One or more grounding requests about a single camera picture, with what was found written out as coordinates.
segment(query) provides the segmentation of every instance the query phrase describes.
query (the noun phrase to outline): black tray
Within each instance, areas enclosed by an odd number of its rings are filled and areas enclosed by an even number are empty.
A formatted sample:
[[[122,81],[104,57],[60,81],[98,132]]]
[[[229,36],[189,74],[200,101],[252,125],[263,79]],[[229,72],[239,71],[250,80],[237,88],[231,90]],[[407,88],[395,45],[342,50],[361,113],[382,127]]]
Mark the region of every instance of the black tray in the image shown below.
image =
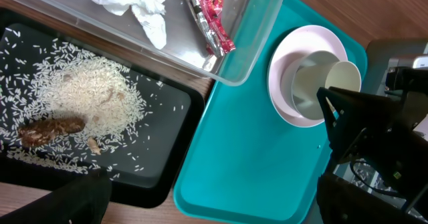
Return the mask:
[[[19,31],[20,37],[17,38],[12,31],[5,30],[6,27],[16,32]],[[121,163],[121,169],[115,169],[111,173],[111,175],[120,173],[120,178],[113,181],[111,201],[146,208],[160,205],[169,193],[202,116],[205,103],[200,93],[90,45],[64,36],[54,29],[7,9],[0,9],[0,34],[2,35],[0,51],[5,48],[9,50],[9,55],[0,55],[0,70],[3,71],[0,76],[10,76],[16,73],[32,74],[34,68],[31,64],[50,56],[49,52],[53,49],[49,49],[49,47],[55,38],[58,38],[58,43],[70,42],[96,55],[104,56],[131,68],[129,74],[123,75],[129,75],[132,79],[136,79],[136,76],[139,77],[137,89],[147,101],[147,108],[150,106],[150,110],[154,114],[145,117],[136,124],[137,127],[141,127],[137,128],[139,137],[136,144],[132,145],[132,150],[129,149],[131,140],[125,137],[125,142],[129,144],[128,147],[119,148],[114,154],[105,152],[101,156],[91,157],[104,168],[113,163]],[[9,45],[7,45],[5,37],[8,37]],[[17,44],[17,47],[11,49],[11,45],[14,43]],[[33,45],[46,47],[47,53],[40,54]],[[27,60],[28,64],[18,65],[15,63],[15,58]],[[4,69],[5,64],[9,65],[7,70]],[[163,83],[162,87],[156,84],[159,80]],[[4,86],[5,80],[1,81],[0,84]],[[3,112],[3,108],[0,106],[0,113]],[[10,148],[10,143],[5,141],[2,136],[0,136],[0,140],[5,142],[5,150]],[[75,152],[74,156],[81,153],[80,150],[73,151]],[[138,160],[131,160],[130,156],[127,156],[128,152],[132,152],[133,156],[139,156]],[[79,176],[79,174],[68,171],[26,164],[20,160],[7,158],[5,153],[6,151],[3,151],[0,154],[1,182],[54,190]],[[90,160],[85,160],[80,164],[88,165]],[[134,165],[136,164],[143,166],[144,171],[134,172]]]

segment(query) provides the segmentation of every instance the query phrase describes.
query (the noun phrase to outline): pink plate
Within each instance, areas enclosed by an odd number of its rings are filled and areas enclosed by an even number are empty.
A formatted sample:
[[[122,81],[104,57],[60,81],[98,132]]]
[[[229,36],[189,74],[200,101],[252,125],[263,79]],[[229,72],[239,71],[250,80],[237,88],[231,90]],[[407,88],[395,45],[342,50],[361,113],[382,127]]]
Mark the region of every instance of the pink plate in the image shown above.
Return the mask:
[[[267,71],[269,97],[276,112],[288,123],[297,127],[313,127],[324,120],[309,120],[293,110],[284,100],[281,93],[282,74],[294,61],[315,51],[332,52],[340,61],[347,61],[345,48],[339,38],[325,27],[307,25],[300,27],[284,38],[272,56]]]

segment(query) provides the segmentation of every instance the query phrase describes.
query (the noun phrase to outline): brown wrapped object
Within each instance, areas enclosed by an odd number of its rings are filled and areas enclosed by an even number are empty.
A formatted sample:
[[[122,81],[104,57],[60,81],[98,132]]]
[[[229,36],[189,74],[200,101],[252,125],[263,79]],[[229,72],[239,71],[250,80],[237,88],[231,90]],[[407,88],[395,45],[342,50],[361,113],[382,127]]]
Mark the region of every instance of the brown wrapped object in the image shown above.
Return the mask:
[[[38,147],[48,144],[58,135],[74,134],[85,128],[81,118],[62,118],[57,120],[42,120],[18,129],[22,145]]]

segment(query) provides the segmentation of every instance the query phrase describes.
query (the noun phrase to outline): wooden table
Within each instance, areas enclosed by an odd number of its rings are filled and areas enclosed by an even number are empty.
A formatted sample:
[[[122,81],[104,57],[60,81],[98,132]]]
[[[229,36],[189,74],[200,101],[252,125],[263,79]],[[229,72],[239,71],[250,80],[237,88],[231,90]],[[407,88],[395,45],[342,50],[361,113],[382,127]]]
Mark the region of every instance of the wooden table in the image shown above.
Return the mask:
[[[302,0],[328,20],[366,47],[374,39],[386,37],[428,37],[428,0]],[[11,0],[0,0],[2,7],[31,16],[76,39],[108,51],[168,78],[187,84],[208,97],[212,80],[195,78],[174,68],[154,63],[138,53],[128,51],[63,24],[55,19],[24,7]],[[20,208],[47,191],[0,183],[0,215]],[[154,209],[141,209],[111,203],[103,223],[205,223],[181,214],[175,207],[172,192],[167,200]]]

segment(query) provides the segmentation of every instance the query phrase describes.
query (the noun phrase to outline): wire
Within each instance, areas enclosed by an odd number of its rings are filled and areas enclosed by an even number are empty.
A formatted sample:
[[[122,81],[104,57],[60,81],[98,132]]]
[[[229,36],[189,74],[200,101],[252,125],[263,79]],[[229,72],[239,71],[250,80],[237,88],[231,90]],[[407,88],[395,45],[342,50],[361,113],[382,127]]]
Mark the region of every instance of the wire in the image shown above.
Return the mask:
[[[350,171],[352,171],[352,173],[354,174],[354,176],[355,176],[359,181],[361,181],[364,185],[366,185],[368,188],[370,188],[370,189],[372,189],[372,190],[376,191],[377,193],[380,193],[380,194],[383,194],[383,195],[387,195],[387,196],[390,196],[390,197],[397,197],[397,198],[402,198],[402,199],[404,199],[404,197],[403,197],[402,195],[400,195],[399,193],[397,193],[397,192],[394,192],[394,191],[385,191],[385,190],[381,190],[381,189],[378,189],[378,188],[371,187],[371,186],[370,186],[369,184],[367,184],[367,183],[366,183],[366,181],[364,181],[364,180],[360,177],[360,175],[358,175],[358,174],[356,173],[356,171],[354,170],[354,164],[356,164],[356,163],[360,163],[360,164],[368,164],[368,163],[367,163],[367,162],[365,162],[365,161],[360,161],[360,160],[352,160],[352,161],[350,161],[350,162],[349,162]]]

